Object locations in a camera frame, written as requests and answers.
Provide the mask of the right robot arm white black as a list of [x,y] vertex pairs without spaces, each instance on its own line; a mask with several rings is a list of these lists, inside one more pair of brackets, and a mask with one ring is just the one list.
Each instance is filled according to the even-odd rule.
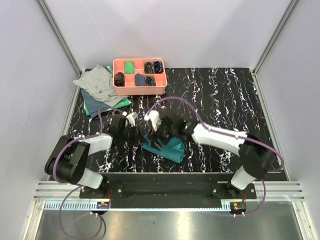
[[170,139],[178,138],[185,143],[193,142],[226,150],[239,157],[240,167],[231,180],[215,193],[220,199],[241,198],[248,185],[255,180],[263,180],[277,161],[277,155],[268,145],[245,131],[221,129],[196,120],[160,117],[157,111],[146,115],[144,120],[151,124],[148,135],[151,145],[159,150]]

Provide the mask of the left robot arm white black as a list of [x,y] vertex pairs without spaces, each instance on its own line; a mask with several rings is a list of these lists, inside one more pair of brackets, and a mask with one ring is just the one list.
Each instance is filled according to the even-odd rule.
[[136,112],[114,115],[106,133],[79,138],[63,135],[48,158],[44,172],[57,181],[88,187],[95,197],[103,198],[108,193],[107,179],[86,168],[88,157],[119,149],[124,144],[144,144],[146,140],[135,122],[137,116]]

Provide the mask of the teal cloth napkin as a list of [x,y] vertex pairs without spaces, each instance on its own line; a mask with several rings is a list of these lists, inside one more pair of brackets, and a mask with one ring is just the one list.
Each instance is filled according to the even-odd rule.
[[168,144],[163,144],[161,141],[158,141],[161,149],[152,146],[152,142],[147,135],[143,136],[147,143],[142,144],[142,148],[150,153],[163,157],[167,160],[170,160],[174,163],[181,164],[185,156],[185,143],[177,138],[173,137],[169,140]]

